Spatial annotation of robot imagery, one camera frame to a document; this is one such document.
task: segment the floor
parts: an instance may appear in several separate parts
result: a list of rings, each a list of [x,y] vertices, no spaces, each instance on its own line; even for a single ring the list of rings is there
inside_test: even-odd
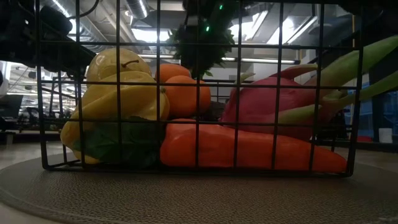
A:
[[[342,156],[347,155],[347,149],[336,149]],[[62,145],[59,142],[47,143],[47,154],[54,155],[62,153]],[[40,144],[14,144],[10,148],[0,145],[0,169],[12,164],[41,156]],[[356,152],[356,162],[379,167],[398,173],[398,154],[385,152],[372,152],[358,150]],[[38,217],[19,212],[0,203],[1,223],[20,223],[20,224],[56,224]]]

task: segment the yellow bell pepper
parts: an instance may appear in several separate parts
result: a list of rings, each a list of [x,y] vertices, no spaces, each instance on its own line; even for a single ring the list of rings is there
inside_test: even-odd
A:
[[[147,73],[129,71],[120,73],[122,82],[155,83]],[[116,75],[104,78],[100,82],[116,82]],[[156,86],[121,85],[121,118],[139,116],[144,119],[156,120],[157,118],[157,88]],[[118,117],[117,85],[92,85],[81,98],[83,119],[116,119]],[[169,115],[169,100],[163,91],[160,92],[160,118],[167,119]],[[78,119],[79,112],[76,108],[71,118]],[[95,128],[95,123],[83,122],[83,130]],[[61,132],[61,141],[66,147],[72,149],[78,159],[79,151],[74,150],[73,143],[80,138],[78,121],[68,121]],[[99,163],[99,160],[85,155],[87,164]]]

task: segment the orange carrot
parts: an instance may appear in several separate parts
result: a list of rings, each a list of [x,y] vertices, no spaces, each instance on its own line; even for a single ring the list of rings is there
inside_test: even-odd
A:
[[[176,121],[193,121],[176,119]],[[171,167],[195,166],[195,125],[168,124],[160,148],[160,160]],[[216,124],[199,125],[199,166],[232,167],[235,130]],[[237,166],[271,169],[272,134],[239,131]],[[308,170],[311,144],[287,136],[278,136],[275,169]],[[323,147],[315,146],[313,171],[340,173],[346,170],[346,160]]]

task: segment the black wire basket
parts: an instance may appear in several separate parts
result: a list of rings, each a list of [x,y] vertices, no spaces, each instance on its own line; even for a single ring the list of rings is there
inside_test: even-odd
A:
[[[116,1],[116,8],[120,9],[121,7],[121,1],[117,0]],[[157,2],[157,8],[160,9],[161,4],[160,0]],[[241,10],[243,10],[244,6],[243,0],[238,1]],[[277,76],[277,84],[274,86],[256,86],[256,88],[276,88],[277,94],[276,94],[276,108],[275,108],[275,120],[277,121],[278,115],[279,115],[279,94],[280,94],[280,89],[287,88],[286,86],[282,86],[280,84],[280,73],[281,73],[281,67],[282,67],[282,51],[283,50],[316,50],[319,55],[323,55],[327,53],[328,51],[332,50],[344,50],[344,51],[351,51],[351,50],[358,50],[359,51],[359,63],[358,63],[358,77],[356,80],[356,86],[355,87],[344,87],[344,89],[347,90],[356,90],[357,92],[361,89],[361,84],[362,84],[362,65],[363,65],[363,25],[360,27],[359,31],[355,33],[355,37],[351,37],[355,41],[355,47],[342,47],[342,46],[336,46],[336,47],[330,47],[330,46],[324,46],[323,44],[323,31],[324,31],[324,14],[325,14],[325,4],[339,4],[339,1],[286,1],[286,2],[296,2],[296,3],[309,3],[309,4],[319,4],[319,10],[320,10],[320,18],[319,18],[319,41],[317,46],[300,46],[300,45],[283,45],[282,44],[282,24],[284,21],[284,2],[283,1],[274,1],[277,2],[275,4],[280,4],[280,16],[279,16],[279,44],[278,45],[267,45],[267,44],[254,44],[254,45],[249,45],[249,44],[242,44],[242,37],[241,37],[241,26],[239,26],[239,34],[240,36],[238,37],[238,42],[235,44],[229,44],[229,47],[236,48],[238,50],[238,56],[236,59],[237,63],[237,80],[240,80],[241,78],[241,59],[242,59],[242,49],[250,49],[250,48],[257,48],[257,49],[276,49],[278,51],[278,64],[277,64],[277,73],[279,74]],[[35,8],[38,9],[40,8],[40,1],[36,0],[35,2]],[[79,0],[76,1],[76,12],[80,11],[80,3]],[[160,33],[160,10],[157,10],[157,33]],[[82,47],[82,45],[108,45],[108,46],[115,46],[116,48],[116,64],[120,64],[120,48],[123,46],[136,46],[136,47],[147,47],[147,46],[154,46],[157,47],[157,53],[156,53],[156,67],[157,71],[159,71],[160,68],[160,47],[167,47],[167,46],[177,46],[178,44],[165,44],[165,43],[160,43],[160,40],[157,40],[157,43],[151,44],[151,43],[142,43],[142,42],[120,42],[120,30],[121,30],[121,25],[120,25],[120,10],[117,10],[117,15],[116,15],[116,42],[84,42],[80,41],[80,17],[76,16],[76,41],[70,41],[70,40],[47,40],[41,35],[41,31],[44,29],[46,26],[41,22],[40,20],[40,11],[36,10],[34,13],[35,17],[35,39],[38,41],[35,41],[35,51],[37,55],[37,74],[40,74],[42,71],[42,59],[43,59],[43,48],[48,48],[49,46],[52,46],[53,48],[57,47],[63,47],[63,46],[68,46],[71,49],[75,49],[75,55],[74,57],[76,58],[77,61],[79,61],[80,57],[83,57],[84,52],[80,51],[79,49]],[[239,23],[242,24],[242,14],[239,13]],[[199,42],[191,43],[191,44],[186,44],[190,45],[192,47],[201,47],[203,44]],[[314,61],[318,65],[323,65],[323,59],[324,57],[317,57],[317,59]],[[76,70],[75,73],[76,77],[84,77],[83,72],[80,69],[80,65],[76,65]],[[157,103],[156,107],[160,108],[160,93],[162,92],[162,88],[164,86],[167,86],[168,84],[161,83],[159,79],[156,80],[155,83],[128,83],[128,82],[123,82],[121,83],[120,80],[120,72],[121,72],[121,67],[117,67],[116,73],[117,75],[117,82],[88,82],[85,81],[84,78],[74,78],[74,79],[65,79],[61,77],[61,71],[58,72],[58,77],[54,78],[53,80],[42,80],[41,76],[37,76],[37,84],[38,84],[38,99],[39,99],[39,123],[40,123],[40,143],[41,143],[41,150],[42,150],[42,165],[44,169],[47,170],[67,170],[67,171],[92,171],[92,172],[155,172],[155,173],[189,173],[189,174],[242,174],[242,175],[285,175],[285,176],[320,176],[320,177],[349,177],[353,174],[354,170],[354,159],[355,159],[355,152],[356,148],[359,146],[358,143],[356,142],[357,136],[358,136],[358,124],[359,124],[359,106],[360,106],[360,100],[359,100],[359,94],[355,95],[355,103],[354,103],[354,113],[353,113],[353,122],[351,125],[345,125],[345,124],[331,124],[329,126],[320,126],[317,124],[317,122],[313,122],[311,125],[307,126],[302,126],[304,128],[312,128],[312,140],[310,141],[310,157],[308,160],[308,169],[305,170],[285,170],[285,169],[276,169],[275,164],[276,164],[276,159],[277,159],[277,138],[279,138],[278,135],[274,134],[273,136],[273,143],[272,143],[272,160],[270,161],[271,166],[268,168],[262,168],[262,169],[251,169],[247,167],[239,167],[238,166],[238,161],[239,161],[239,154],[238,154],[238,135],[240,132],[238,131],[239,126],[242,125],[248,125],[244,123],[239,123],[236,122],[237,119],[234,123],[222,123],[219,122],[219,118],[224,110],[225,104],[218,102],[218,99],[220,95],[218,94],[218,90],[221,87],[231,87],[235,88],[237,90],[240,90],[241,87],[247,86],[248,84],[245,83],[239,83],[237,82],[236,84],[233,83],[228,83],[225,80],[206,80],[208,81],[205,84],[200,83],[199,79],[197,79],[196,84],[193,86],[197,87],[197,93],[200,92],[200,86],[210,86],[212,88],[217,89],[217,94],[213,95],[213,97],[216,98],[216,102],[212,102],[211,104],[211,110],[207,111],[206,113],[197,113],[196,116],[193,117],[192,121],[172,121],[172,120],[161,120],[161,114],[160,110],[157,110],[156,112],[156,119],[154,121],[131,121],[131,120],[126,120],[122,116],[121,108],[122,108],[122,103],[121,103],[121,85],[147,85],[147,86],[155,86],[157,89]],[[317,74],[318,77],[320,76],[321,73],[321,66],[318,67],[317,69]],[[317,85],[316,86],[309,86],[309,88],[316,89],[316,97],[315,97],[315,108],[319,107],[319,96],[320,92],[322,89],[339,89],[342,88],[341,86],[328,86],[328,87],[320,87],[320,80],[321,78],[317,79]],[[43,84],[52,84],[52,89],[48,90],[45,88],[42,88]],[[76,95],[75,97],[72,97],[73,99],[76,100],[76,112],[79,114],[78,118],[73,119],[73,118],[46,118],[43,115],[43,99],[42,99],[42,93],[43,91],[49,91],[52,94],[58,94],[60,97],[60,113],[63,114],[63,108],[62,108],[62,97],[68,97],[71,98],[70,95],[66,95],[62,93],[62,84],[69,84],[69,85],[75,85],[76,86]],[[58,85],[58,91],[55,90],[55,85]],[[81,85],[116,85],[117,86],[117,119],[111,119],[111,120],[103,120],[103,119],[84,119],[82,114],[82,90],[81,90]],[[197,109],[200,107],[200,94],[197,94]],[[314,114],[314,121],[317,120],[318,117],[318,110],[315,109],[315,114]],[[79,130],[80,130],[80,149],[81,149],[81,161],[80,160],[68,160],[67,156],[67,148],[63,146],[63,162],[58,163],[58,164],[49,164],[48,160],[48,155],[47,155],[47,145],[46,145],[46,137],[45,137],[45,124],[51,123],[57,120],[58,122],[63,121],[69,121],[69,122],[76,122],[79,124]],[[85,144],[85,140],[87,136],[85,136],[85,130],[84,130],[84,123],[90,122],[90,123],[113,123],[115,124],[115,127],[117,127],[117,136],[116,139],[118,140],[117,143],[120,146],[122,146],[122,132],[124,131],[124,126],[123,124],[125,123],[137,123],[137,124],[142,124],[142,123],[151,123],[155,126],[156,131],[154,131],[153,135],[158,137],[158,141],[156,141],[154,147],[160,148],[160,145],[162,144],[161,142],[161,130],[164,128],[166,124],[170,123],[185,123],[185,124],[192,124],[195,125],[196,127],[196,138],[195,138],[195,165],[191,167],[170,167],[166,166],[163,163],[159,161],[159,153],[155,154],[155,160],[157,161],[155,164],[151,165],[147,169],[133,169],[129,166],[124,166],[123,164],[117,163],[118,158],[115,158],[114,163],[105,163],[105,164],[97,164],[97,165],[90,165],[87,164],[87,161],[85,161],[85,154],[86,154],[86,148],[87,145]],[[231,167],[203,167],[200,165],[200,146],[199,146],[199,126],[204,125],[204,124],[219,124],[219,125],[228,125],[234,127],[234,149],[233,149],[233,158],[232,158],[232,165]],[[259,126],[270,126],[273,128],[274,133],[278,133],[278,129],[280,127],[297,127],[297,125],[294,124],[279,124],[278,122],[276,123],[258,123],[258,124],[251,124],[251,125],[259,125]],[[320,132],[321,129],[326,129],[327,131],[333,132],[335,129],[339,128],[340,130],[346,131],[347,133],[351,133],[350,139],[344,140],[344,141],[339,141],[338,136],[339,134],[334,134],[331,139],[327,140],[319,140],[317,139],[317,133]],[[346,169],[343,172],[339,173],[332,173],[332,172],[316,172],[313,170],[313,162],[315,159],[315,148],[317,145],[327,145],[331,146],[331,151],[335,150],[335,146],[343,146],[348,148],[348,155],[346,158]],[[119,148],[119,159],[122,161],[123,156],[126,155],[126,150],[123,147]]]

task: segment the round mat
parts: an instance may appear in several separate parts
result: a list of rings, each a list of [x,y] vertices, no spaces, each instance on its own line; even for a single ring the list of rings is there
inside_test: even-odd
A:
[[[0,171],[0,201],[64,223],[398,223],[398,174],[347,179]]]

